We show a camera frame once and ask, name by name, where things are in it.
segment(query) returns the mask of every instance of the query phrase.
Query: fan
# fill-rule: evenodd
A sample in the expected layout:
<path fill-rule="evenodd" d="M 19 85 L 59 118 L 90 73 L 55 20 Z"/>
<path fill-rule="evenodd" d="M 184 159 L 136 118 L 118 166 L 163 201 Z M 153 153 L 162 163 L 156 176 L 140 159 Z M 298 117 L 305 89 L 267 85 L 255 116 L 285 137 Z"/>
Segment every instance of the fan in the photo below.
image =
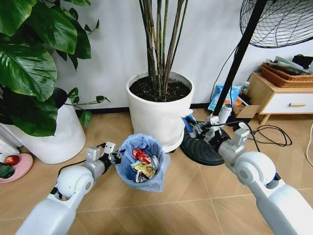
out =
<path fill-rule="evenodd" d="M 313 0 L 244 0 L 240 11 L 240 30 L 243 36 L 214 109 L 215 116 L 219 115 L 249 44 L 279 48 L 313 39 Z M 210 145 L 203 140 L 192 139 L 189 135 L 184 135 L 180 148 L 190 159 L 200 164 L 224 163 Z"/>
<path fill-rule="evenodd" d="M 244 0 L 240 30 L 245 32 L 257 0 Z M 286 47 L 313 38 L 312 0 L 269 0 L 254 30 L 250 44 L 255 47 Z"/>

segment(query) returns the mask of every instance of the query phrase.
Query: blue package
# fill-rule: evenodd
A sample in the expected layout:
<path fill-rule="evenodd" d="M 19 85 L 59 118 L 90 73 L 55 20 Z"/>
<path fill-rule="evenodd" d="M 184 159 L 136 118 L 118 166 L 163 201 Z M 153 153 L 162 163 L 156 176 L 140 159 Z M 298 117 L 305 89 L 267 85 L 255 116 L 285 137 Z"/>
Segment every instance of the blue package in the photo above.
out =
<path fill-rule="evenodd" d="M 223 85 L 217 85 L 217 93 L 214 95 L 209 107 L 208 107 L 208 110 L 212 110 L 214 111 L 215 109 L 215 106 L 217 104 L 217 101 L 219 100 L 220 98 L 220 94 L 222 92 L 222 89 L 223 89 Z M 231 89 L 231 99 L 233 100 L 233 106 L 237 100 L 237 97 L 240 93 L 240 89 L 241 89 L 241 86 L 232 86 L 232 89 Z M 229 94 L 229 91 L 227 93 L 227 96 L 226 96 L 226 99 L 224 101 L 224 104 L 231 104 L 231 100 L 230 100 L 230 94 Z"/>

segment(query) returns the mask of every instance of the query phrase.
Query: wooden cabinet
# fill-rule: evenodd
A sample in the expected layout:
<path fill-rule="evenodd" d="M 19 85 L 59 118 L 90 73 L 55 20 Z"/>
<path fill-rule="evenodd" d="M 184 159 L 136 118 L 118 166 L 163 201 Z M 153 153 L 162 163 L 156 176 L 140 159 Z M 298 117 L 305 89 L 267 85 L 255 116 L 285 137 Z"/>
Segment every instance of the wooden cabinet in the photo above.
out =
<path fill-rule="evenodd" d="M 249 81 L 250 103 L 260 105 L 258 113 L 265 115 L 261 125 L 272 114 L 313 113 L 313 88 L 279 88 L 256 72 L 251 74 Z"/>

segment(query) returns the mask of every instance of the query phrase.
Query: wicker basket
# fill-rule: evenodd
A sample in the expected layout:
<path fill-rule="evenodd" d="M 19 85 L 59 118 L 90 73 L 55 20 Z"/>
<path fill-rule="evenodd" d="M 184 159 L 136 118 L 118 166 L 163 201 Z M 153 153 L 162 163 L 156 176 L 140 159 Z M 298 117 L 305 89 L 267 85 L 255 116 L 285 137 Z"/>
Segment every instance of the wicker basket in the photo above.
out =
<path fill-rule="evenodd" d="M 273 68 L 272 66 L 268 65 L 267 63 L 262 64 L 267 70 L 277 74 L 281 78 L 288 80 L 288 81 L 313 81 L 313 74 L 307 74 L 307 75 L 289 75 L 288 73 L 285 73 L 284 71 L 277 70 Z"/>
<path fill-rule="evenodd" d="M 277 87 L 284 87 L 284 88 L 291 88 L 291 87 L 313 87 L 313 79 L 309 81 L 294 81 L 294 80 L 286 80 L 281 78 L 279 75 L 276 73 L 272 72 L 271 70 L 268 69 L 267 64 L 262 64 L 261 65 L 261 72 L 263 77 L 276 85 Z"/>

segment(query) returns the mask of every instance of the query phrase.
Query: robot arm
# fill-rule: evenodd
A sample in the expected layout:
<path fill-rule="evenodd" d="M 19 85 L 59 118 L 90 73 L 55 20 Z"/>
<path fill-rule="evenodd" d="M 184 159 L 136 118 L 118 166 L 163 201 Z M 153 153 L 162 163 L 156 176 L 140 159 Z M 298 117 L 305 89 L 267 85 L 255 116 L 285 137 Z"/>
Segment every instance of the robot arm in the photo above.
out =
<path fill-rule="evenodd" d="M 17 235 L 64 235 L 70 229 L 76 209 L 95 181 L 113 164 L 121 162 L 124 152 L 115 151 L 116 144 L 107 142 L 103 155 L 100 148 L 86 149 L 82 166 L 63 170 L 48 197 L 32 210 Z"/>
<path fill-rule="evenodd" d="M 184 119 L 192 137 L 204 139 L 223 157 L 225 165 L 250 188 L 256 205 L 277 235 L 312 234 L 313 209 L 293 187 L 286 185 L 272 160 L 261 152 L 246 152 L 249 130 L 238 129 L 233 140 L 221 136 L 218 117 L 199 124 L 192 115 Z"/>

